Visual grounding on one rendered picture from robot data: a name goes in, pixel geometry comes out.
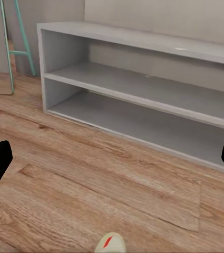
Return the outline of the gym shoe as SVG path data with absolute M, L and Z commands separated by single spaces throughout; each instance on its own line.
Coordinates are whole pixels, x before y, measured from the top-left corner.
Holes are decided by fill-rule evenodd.
M 123 237 L 117 232 L 109 232 L 101 238 L 94 253 L 126 253 Z

